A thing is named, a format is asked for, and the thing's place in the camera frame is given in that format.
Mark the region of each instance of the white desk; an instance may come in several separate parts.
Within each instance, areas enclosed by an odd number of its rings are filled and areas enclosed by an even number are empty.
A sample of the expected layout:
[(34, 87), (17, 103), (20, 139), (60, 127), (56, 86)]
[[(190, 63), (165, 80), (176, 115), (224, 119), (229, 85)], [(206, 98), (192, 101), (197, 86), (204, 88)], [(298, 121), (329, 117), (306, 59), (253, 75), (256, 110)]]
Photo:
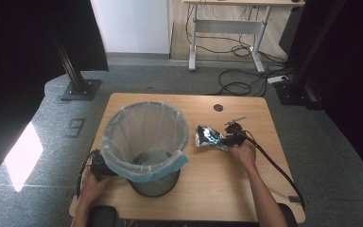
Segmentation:
[[(265, 73), (264, 66), (258, 55), (258, 49), (267, 27), (270, 10), (272, 7), (303, 7), (304, 1), (294, 3), (291, 0), (183, 0), (184, 3), (194, 6), (193, 41), (190, 45), (189, 70), (196, 70), (196, 33), (228, 33), (228, 34), (254, 34), (255, 43), (251, 47), (251, 55), (259, 73)], [(200, 20), (198, 18), (198, 5), (223, 5), (223, 6), (257, 6), (267, 7), (262, 21), (222, 21)]]

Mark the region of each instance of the wooden table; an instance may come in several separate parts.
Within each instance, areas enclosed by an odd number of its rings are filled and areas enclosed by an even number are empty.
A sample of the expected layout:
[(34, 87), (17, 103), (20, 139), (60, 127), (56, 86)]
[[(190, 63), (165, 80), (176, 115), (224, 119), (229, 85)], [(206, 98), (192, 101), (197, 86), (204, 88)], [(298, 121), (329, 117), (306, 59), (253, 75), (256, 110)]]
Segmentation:
[[(99, 204), (114, 206), (120, 218), (160, 220), (225, 220), (256, 221), (249, 179), (230, 152), (217, 148), (195, 146), (196, 125), (223, 132), (225, 123), (240, 116), (244, 130), (250, 131), (268, 155), (291, 176), (282, 146), (270, 116), (268, 105), (261, 97), (178, 96), (149, 94), (113, 94), (108, 102), (92, 149), (101, 147), (107, 122), (122, 106), (141, 101), (161, 101), (183, 112), (189, 126), (186, 156), (189, 163), (181, 169), (176, 186), (159, 198), (136, 193), (126, 179), (116, 178), (99, 199)], [(214, 109), (223, 106), (222, 112)], [(290, 202), (297, 196), (287, 180), (257, 152), (259, 172), (277, 202), (285, 203), (296, 220), (305, 220), (302, 207)], [(74, 214), (77, 200), (70, 207)]]
[[(228, 34), (253, 34), (256, 35), (255, 43), (250, 48), (252, 58), (259, 73), (265, 73), (264, 66), (258, 55), (258, 49), (267, 27), (270, 10), (272, 7), (303, 7), (304, 1), (298, 0), (183, 0), (184, 3), (194, 5), (193, 15), (193, 40), (190, 45), (189, 70), (196, 70), (196, 33), (228, 33)], [(199, 5), (222, 5), (222, 6), (251, 6), (267, 7), (262, 21), (223, 21), (223, 20), (201, 20), (198, 18)]]

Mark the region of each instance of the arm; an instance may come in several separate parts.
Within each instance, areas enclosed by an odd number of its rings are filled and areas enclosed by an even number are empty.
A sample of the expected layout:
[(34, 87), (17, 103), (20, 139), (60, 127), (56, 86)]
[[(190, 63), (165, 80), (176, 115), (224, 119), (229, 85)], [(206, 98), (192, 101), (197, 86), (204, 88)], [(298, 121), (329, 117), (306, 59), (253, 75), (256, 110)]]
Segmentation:
[(246, 140), (239, 147), (229, 148), (229, 151), (243, 165), (249, 176), (255, 212), (260, 226), (287, 226), (282, 210), (259, 175), (255, 165), (255, 146)]
[(81, 193), (78, 198), (78, 206), (76, 207), (75, 216), (73, 217), (72, 227), (87, 226), (90, 209), (93, 208), (93, 203), (104, 191), (106, 185), (111, 181), (111, 178), (98, 182), (89, 168), (85, 169), (85, 176)]

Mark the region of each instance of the desk leg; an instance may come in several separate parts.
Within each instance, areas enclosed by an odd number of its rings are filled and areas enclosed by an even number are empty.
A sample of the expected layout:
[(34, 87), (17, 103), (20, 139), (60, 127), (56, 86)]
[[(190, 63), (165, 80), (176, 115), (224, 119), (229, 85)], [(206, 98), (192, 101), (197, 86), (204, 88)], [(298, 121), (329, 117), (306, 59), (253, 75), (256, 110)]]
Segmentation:
[(197, 8), (198, 5), (194, 5), (194, 17), (193, 17), (193, 41), (190, 44), (190, 59), (188, 62), (188, 69), (190, 71), (196, 71), (196, 25), (197, 25)]
[(259, 33), (258, 33), (258, 37), (255, 40), (254, 47), (250, 48), (252, 58), (254, 59), (255, 65), (256, 65), (257, 70), (258, 70), (258, 73), (260, 73), (260, 74), (264, 74), (265, 69), (264, 69), (264, 66), (261, 63), (261, 59), (259, 58), (258, 49), (259, 49), (259, 46), (261, 44), (262, 38), (264, 37), (265, 28), (267, 28), (268, 18), (269, 18), (269, 15), (270, 15), (270, 10), (271, 10), (271, 7), (267, 7), (267, 10), (265, 11), (264, 20), (262, 21), (262, 24), (261, 24), (261, 27), (260, 27), (260, 30), (259, 30)]

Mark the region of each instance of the human hand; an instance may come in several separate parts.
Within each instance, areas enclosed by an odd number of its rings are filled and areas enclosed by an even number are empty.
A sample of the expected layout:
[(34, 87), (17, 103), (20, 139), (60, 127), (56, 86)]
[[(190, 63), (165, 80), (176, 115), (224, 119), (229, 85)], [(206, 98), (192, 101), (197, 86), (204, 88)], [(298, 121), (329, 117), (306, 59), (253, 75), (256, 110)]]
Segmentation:
[(85, 168), (84, 179), (82, 181), (78, 203), (91, 206), (91, 203), (99, 198), (106, 186), (111, 182), (111, 179), (113, 179), (113, 177), (106, 178), (99, 182), (90, 168)]
[(228, 147), (228, 150), (245, 168), (255, 167), (256, 148), (249, 140), (245, 140), (240, 146)]

